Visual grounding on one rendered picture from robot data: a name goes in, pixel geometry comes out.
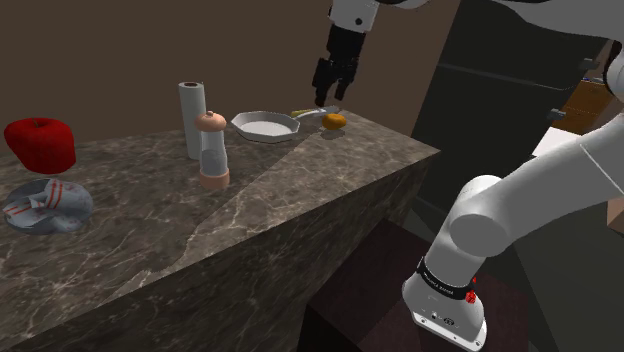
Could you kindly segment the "white paper towel roll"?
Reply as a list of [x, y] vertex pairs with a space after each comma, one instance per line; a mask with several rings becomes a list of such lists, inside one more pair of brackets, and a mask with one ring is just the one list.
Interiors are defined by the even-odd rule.
[[198, 160], [200, 133], [195, 126], [195, 119], [206, 112], [204, 85], [197, 82], [181, 82], [178, 84], [178, 92], [188, 157]]

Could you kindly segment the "pink pepper mill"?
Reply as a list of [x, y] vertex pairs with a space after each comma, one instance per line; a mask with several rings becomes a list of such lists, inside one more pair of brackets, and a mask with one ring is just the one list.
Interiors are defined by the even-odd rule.
[[224, 144], [227, 121], [222, 115], [207, 111], [194, 123], [200, 133], [200, 184], [208, 190], [224, 189], [230, 183]]

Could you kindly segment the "white cloth with red stripes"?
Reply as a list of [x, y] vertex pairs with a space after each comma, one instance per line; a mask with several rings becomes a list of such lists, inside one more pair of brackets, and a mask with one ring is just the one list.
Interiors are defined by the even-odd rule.
[[46, 178], [12, 191], [2, 211], [6, 223], [18, 232], [52, 235], [79, 230], [93, 208], [93, 199], [83, 186]]

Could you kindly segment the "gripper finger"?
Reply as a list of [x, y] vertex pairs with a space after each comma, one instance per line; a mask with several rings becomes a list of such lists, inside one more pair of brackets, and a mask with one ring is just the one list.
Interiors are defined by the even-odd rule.
[[334, 97], [337, 100], [344, 99], [344, 95], [346, 93], [347, 88], [349, 87], [350, 84], [354, 82], [354, 78], [357, 73], [357, 68], [358, 68], [357, 62], [350, 62], [348, 64], [341, 65], [338, 68], [337, 80], [336, 80], [337, 87], [336, 87], [335, 95], [334, 95]]
[[324, 106], [328, 91], [335, 81], [333, 62], [325, 58], [320, 58], [312, 79], [312, 86], [315, 88], [314, 102], [318, 107]]

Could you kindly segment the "dark refrigerator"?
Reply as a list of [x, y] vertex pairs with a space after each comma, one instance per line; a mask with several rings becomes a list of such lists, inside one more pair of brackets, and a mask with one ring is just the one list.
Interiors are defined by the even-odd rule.
[[412, 132], [440, 151], [413, 205], [431, 231], [466, 182], [530, 158], [605, 44], [529, 24], [493, 0], [461, 0]]

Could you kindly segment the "white frying pan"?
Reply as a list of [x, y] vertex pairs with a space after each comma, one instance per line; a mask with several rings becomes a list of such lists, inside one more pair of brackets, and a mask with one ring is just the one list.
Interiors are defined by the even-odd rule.
[[269, 111], [252, 111], [237, 114], [231, 124], [245, 139], [254, 142], [279, 143], [293, 139], [299, 132], [300, 119], [337, 113], [340, 108], [328, 106], [298, 110], [291, 114]]

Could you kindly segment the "red apple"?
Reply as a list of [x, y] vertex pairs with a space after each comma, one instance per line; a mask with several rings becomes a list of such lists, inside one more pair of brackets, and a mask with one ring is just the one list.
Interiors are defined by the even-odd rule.
[[58, 174], [76, 162], [71, 128], [51, 118], [26, 118], [9, 123], [4, 138], [23, 166], [40, 174]]

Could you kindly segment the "wooden cabinet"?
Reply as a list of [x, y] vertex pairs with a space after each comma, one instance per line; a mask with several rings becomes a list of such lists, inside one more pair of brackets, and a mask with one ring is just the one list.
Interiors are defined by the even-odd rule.
[[552, 126], [567, 132], [583, 135], [611, 120], [624, 110], [599, 78], [584, 78], [565, 105], [560, 109], [565, 116]]

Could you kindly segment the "marble kitchen counter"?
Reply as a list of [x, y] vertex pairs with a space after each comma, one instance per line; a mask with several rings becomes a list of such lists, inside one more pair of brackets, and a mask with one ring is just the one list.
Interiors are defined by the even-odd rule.
[[355, 114], [265, 144], [227, 129], [208, 191], [179, 130], [77, 147], [77, 232], [0, 220], [0, 352], [292, 352], [307, 301], [382, 219], [401, 222], [432, 147]]

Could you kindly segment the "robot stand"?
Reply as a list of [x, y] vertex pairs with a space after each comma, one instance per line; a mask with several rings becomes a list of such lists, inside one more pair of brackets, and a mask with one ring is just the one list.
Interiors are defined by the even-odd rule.
[[[296, 352], [464, 352], [414, 324], [403, 282], [430, 244], [383, 219], [308, 302]], [[480, 271], [480, 352], [529, 352], [526, 295]]]

